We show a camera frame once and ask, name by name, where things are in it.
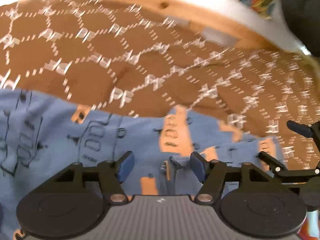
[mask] white monogram pattern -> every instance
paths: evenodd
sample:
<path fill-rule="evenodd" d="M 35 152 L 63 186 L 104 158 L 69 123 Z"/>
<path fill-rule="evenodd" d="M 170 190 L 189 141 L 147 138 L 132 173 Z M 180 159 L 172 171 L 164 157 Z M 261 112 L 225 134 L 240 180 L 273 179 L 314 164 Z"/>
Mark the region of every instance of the white monogram pattern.
<path fill-rule="evenodd" d="M 283 57 L 282 52 L 225 48 L 194 33 L 184 35 L 177 20 L 147 14 L 136 4 L 113 5 L 104 0 L 43 0 L 38 4 L 35 11 L 28 11 L 23 7 L 26 5 L 20 3 L 0 11 L 0 20 L 8 21 L 0 37 L 3 66 L 8 66 L 0 73 L 0 88 L 23 87 L 26 79 L 38 78 L 38 84 L 46 83 L 39 75 L 50 73 L 60 82 L 62 95 L 59 97 L 87 104 L 79 102 L 77 89 L 85 91 L 90 86 L 101 86 L 105 89 L 101 94 L 105 96 L 106 93 L 107 98 L 91 102 L 93 110 L 119 110 L 120 114 L 134 118 L 140 116 L 136 113 L 139 110 L 129 107 L 138 97 L 150 104 L 153 98 L 161 98 L 169 108 L 178 103 L 188 104 L 188 109 L 199 111 L 211 104 L 206 114 L 219 116 L 223 113 L 229 125 L 260 133 L 260 136 L 277 136 L 286 162 L 289 159 L 305 169 L 310 163 L 312 166 L 318 162 L 317 149 L 304 138 L 287 135 L 285 126 L 289 119 L 310 123 L 317 121 L 320 115 L 320 105 L 313 93 L 314 82 L 301 69 L 300 56 Z M 64 17 L 68 17 L 68 24 L 57 25 Z M 27 33 L 32 26 L 28 21 L 33 20 L 38 20 L 41 27 Z M 16 26 L 21 21 L 27 22 L 26 30 L 18 32 Z M 17 48 L 35 43 L 43 49 L 49 48 L 50 56 L 24 70 L 25 74 L 17 72 L 14 68 Z M 42 51 L 38 50 L 36 57 L 26 62 L 41 58 Z M 81 71 L 86 71 L 88 77 L 77 82 Z M 90 83 L 93 79 L 90 71 L 99 71 L 105 81 Z M 135 79 L 133 84 L 130 79 L 130 85 L 121 83 L 126 72 Z M 185 85 L 186 90 L 192 91 L 187 100 L 180 100 L 180 95 L 168 89 L 167 84 L 172 80 L 179 82 L 177 87 Z M 295 145 L 299 143 L 304 145 L 307 156 L 294 156 Z"/>

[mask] black lever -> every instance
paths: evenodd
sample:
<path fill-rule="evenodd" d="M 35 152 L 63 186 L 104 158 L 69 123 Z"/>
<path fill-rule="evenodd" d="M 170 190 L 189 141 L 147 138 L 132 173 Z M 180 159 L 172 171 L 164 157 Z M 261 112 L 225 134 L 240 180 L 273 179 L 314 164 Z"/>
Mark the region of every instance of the black lever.
<path fill-rule="evenodd" d="M 313 137 L 313 132 L 311 128 L 305 124 L 300 124 L 295 121 L 289 120 L 287 122 L 287 127 L 291 130 L 294 131 L 306 138 L 311 138 Z"/>
<path fill-rule="evenodd" d="M 49 239 L 69 239 L 90 231 L 112 206 L 129 202 L 120 184 L 133 166 L 131 151 L 97 167 L 69 165 L 19 201 L 16 214 L 23 231 Z M 86 181 L 99 183 L 102 199 L 85 188 Z"/>
<path fill-rule="evenodd" d="M 276 169 L 281 169 L 284 171 L 287 171 L 287 167 L 281 163 L 280 161 L 278 161 L 276 158 L 272 157 L 271 155 L 269 155 L 266 152 L 259 152 L 258 157 L 260 160 L 264 161 L 266 164 L 269 165 L 269 168 L 271 171 L 275 172 Z"/>

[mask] wooden edge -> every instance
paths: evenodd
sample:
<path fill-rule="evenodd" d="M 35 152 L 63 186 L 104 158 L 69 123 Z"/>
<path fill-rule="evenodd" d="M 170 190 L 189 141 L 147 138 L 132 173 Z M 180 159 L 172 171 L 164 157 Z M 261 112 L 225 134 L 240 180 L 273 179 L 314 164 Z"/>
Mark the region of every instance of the wooden edge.
<path fill-rule="evenodd" d="M 277 46 L 246 26 L 231 20 L 217 12 L 188 4 L 180 0 L 110 0 L 139 4 L 164 16 L 178 17 L 190 21 L 190 28 L 201 31 L 205 26 L 239 39 L 236 47 L 247 49 L 275 49 Z"/>
<path fill-rule="evenodd" d="M 158 195 L 158 189 L 155 178 L 141 177 L 141 195 Z"/>

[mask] metal screw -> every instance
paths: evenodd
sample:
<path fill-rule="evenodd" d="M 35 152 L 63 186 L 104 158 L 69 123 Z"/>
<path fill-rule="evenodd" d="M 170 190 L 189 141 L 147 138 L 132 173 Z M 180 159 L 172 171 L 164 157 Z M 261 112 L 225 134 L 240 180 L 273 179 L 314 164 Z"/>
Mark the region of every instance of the metal screw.
<path fill-rule="evenodd" d="M 209 194 L 200 194 L 197 196 L 198 200 L 201 202 L 210 202 L 212 201 L 212 196 Z"/>
<path fill-rule="evenodd" d="M 110 199 L 111 199 L 111 201 L 113 201 L 113 202 L 119 203 L 119 202 L 125 201 L 126 198 L 125 198 L 125 196 L 122 195 L 122 194 L 113 194 L 113 195 L 111 195 Z"/>

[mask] black line drawing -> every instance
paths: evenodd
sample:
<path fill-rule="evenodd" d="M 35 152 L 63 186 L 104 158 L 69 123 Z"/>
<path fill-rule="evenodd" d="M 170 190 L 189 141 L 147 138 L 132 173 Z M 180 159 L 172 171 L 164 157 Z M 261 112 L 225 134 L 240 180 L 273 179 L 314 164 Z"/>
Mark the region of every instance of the black line drawing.
<path fill-rule="evenodd" d="M 95 156 L 100 154 L 102 140 L 105 136 L 105 126 L 109 124 L 111 114 L 106 122 L 91 120 L 80 136 L 67 135 L 78 148 L 78 161 L 90 161 L 92 164 L 97 163 Z"/>
<path fill-rule="evenodd" d="M 18 109 L 19 105 L 26 103 L 28 104 L 26 109 L 28 109 L 31 104 L 31 96 L 32 91 L 24 93 L 22 90 L 17 100 L 16 109 Z M 4 175 L 10 174 L 14 177 L 19 164 L 28 169 L 30 163 L 37 156 L 38 151 L 48 148 L 47 145 L 43 145 L 38 141 L 43 117 L 30 115 L 22 120 L 24 125 L 21 126 L 19 132 L 19 143 L 8 147 L 7 138 L 11 131 L 9 118 L 12 113 L 3 111 L 3 115 L 0 115 L 0 156 L 2 155 L 2 158 L 0 158 L 0 169 Z"/>
<path fill-rule="evenodd" d="M 164 136 L 172 138 L 172 139 L 176 139 L 176 138 L 178 138 L 178 132 L 173 129 L 167 129 L 164 131 Z"/>

